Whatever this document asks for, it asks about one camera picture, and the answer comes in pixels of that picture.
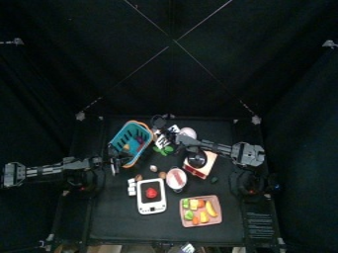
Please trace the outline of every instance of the white cup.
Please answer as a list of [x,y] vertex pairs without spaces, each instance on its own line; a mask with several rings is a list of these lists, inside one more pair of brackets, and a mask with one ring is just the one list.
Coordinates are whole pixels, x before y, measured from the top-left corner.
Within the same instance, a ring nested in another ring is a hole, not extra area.
[[186,174],[178,167],[171,167],[167,172],[167,185],[177,193],[181,193],[186,184]]

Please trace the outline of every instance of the green toy vegetable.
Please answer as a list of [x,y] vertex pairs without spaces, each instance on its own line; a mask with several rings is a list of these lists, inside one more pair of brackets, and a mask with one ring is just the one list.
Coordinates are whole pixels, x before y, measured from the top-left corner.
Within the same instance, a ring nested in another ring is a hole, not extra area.
[[191,210],[186,211],[185,219],[186,220],[193,220],[193,218],[194,218],[194,212]]
[[182,200],[182,206],[186,210],[189,210],[189,199]]

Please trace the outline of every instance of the black table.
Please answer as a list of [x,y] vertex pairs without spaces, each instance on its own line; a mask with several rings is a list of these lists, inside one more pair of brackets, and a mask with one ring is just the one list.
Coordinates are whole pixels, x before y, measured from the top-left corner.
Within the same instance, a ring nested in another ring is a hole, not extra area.
[[[79,123],[71,154],[78,157],[105,155],[109,141],[123,124],[138,120],[147,125],[151,118],[105,118],[86,119]],[[262,144],[260,126],[252,119],[240,121],[226,119],[173,119],[169,126],[191,127],[199,139],[233,145],[240,141]],[[230,174],[237,169],[233,161],[218,156],[209,177],[202,180],[186,172],[187,184],[181,193],[175,193],[166,184],[167,210],[162,213],[142,215],[138,211],[138,199],[129,196],[129,179],[142,174],[145,179],[159,178],[150,170],[157,165],[161,171],[171,166],[182,167],[185,153],[179,156],[162,156],[153,150],[154,143],[146,149],[137,165],[123,169],[113,176],[106,168],[103,190],[91,202],[91,219],[89,220],[87,244],[150,244],[182,245],[190,242],[201,246],[241,246],[246,240],[242,202],[230,191]],[[182,198],[217,195],[222,208],[222,223],[198,227],[183,227],[179,216],[179,200]]]

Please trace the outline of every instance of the toy fruit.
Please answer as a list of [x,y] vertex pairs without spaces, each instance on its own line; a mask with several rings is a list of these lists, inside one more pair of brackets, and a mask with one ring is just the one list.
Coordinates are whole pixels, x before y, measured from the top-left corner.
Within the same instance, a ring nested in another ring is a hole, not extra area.
[[154,188],[149,188],[147,191],[146,191],[146,196],[149,199],[153,199],[155,198],[158,195],[158,191],[154,189]]
[[207,213],[210,214],[210,216],[213,216],[213,217],[218,216],[218,213],[217,213],[210,201],[206,201],[206,210],[207,210]]
[[205,200],[198,200],[197,207],[201,209],[201,208],[205,208],[205,206],[206,206],[206,201]]
[[167,173],[163,171],[163,172],[161,172],[159,173],[159,177],[162,178],[162,179],[165,179],[166,177],[167,177]]
[[190,209],[195,211],[197,207],[198,207],[198,200],[190,200]]
[[198,218],[198,216],[195,216],[195,217],[193,218],[193,224],[194,224],[194,225],[198,225],[198,224],[199,224],[199,218]]
[[143,175],[142,174],[138,174],[137,176],[135,176],[135,181],[142,181],[143,180]]
[[189,199],[182,200],[182,206],[185,209],[189,209]]
[[186,211],[185,213],[185,219],[193,220],[194,219],[194,212],[191,210]]
[[207,223],[209,222],[209,214],[207,214],[206,211],[202,211],[199,213],[199,220],[201,220],[202,223]]

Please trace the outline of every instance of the yellow toy food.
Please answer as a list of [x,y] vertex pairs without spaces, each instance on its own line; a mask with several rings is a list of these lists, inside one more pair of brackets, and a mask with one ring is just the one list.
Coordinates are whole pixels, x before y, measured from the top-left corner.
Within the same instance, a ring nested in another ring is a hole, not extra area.
[[207,223],[209,222],[209,214],[207,214],[207,212],[206,211],[202,211],[201,213],[199,213],[199,221],[201,221],[201,223]]
[[198,209],[198,200],[190,200],[190,209],[197,211],[197,209]]
[[210,216],[213,216],[213,217],[218,216],[218,213],[217,213],[210,201],[206,201],[206,210],[207,210],[207,213],[210,214]]

